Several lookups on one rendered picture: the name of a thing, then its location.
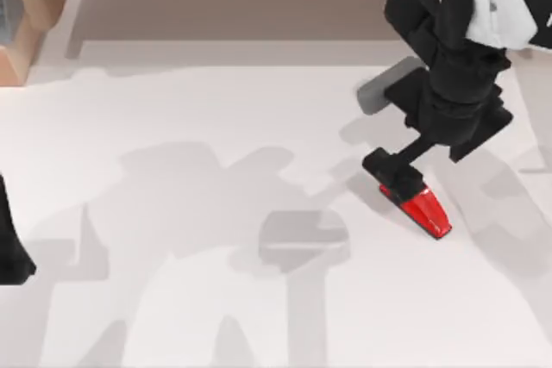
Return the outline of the pale grey rounded box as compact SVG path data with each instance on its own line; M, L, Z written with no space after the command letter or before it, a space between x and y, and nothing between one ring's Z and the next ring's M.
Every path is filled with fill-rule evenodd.
M424 67L425 64L422 60L409 56L367 81L356 91L356 98L361 111L365 115L374 115L380 112L390 103L385 98L386 88L414 70Z

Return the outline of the red and black stapler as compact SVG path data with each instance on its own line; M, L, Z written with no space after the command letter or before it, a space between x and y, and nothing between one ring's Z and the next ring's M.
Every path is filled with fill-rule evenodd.
M452 230L445 210L427 185L406 201L401 200L398 193L392 192L383 184L379 186L379 191L435 240L442 239Z

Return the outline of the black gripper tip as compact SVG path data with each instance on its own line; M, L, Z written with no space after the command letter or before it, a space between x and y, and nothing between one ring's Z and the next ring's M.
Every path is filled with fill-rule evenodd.
M25 284L36 269L16 232L5 182L0 174L0 286Z

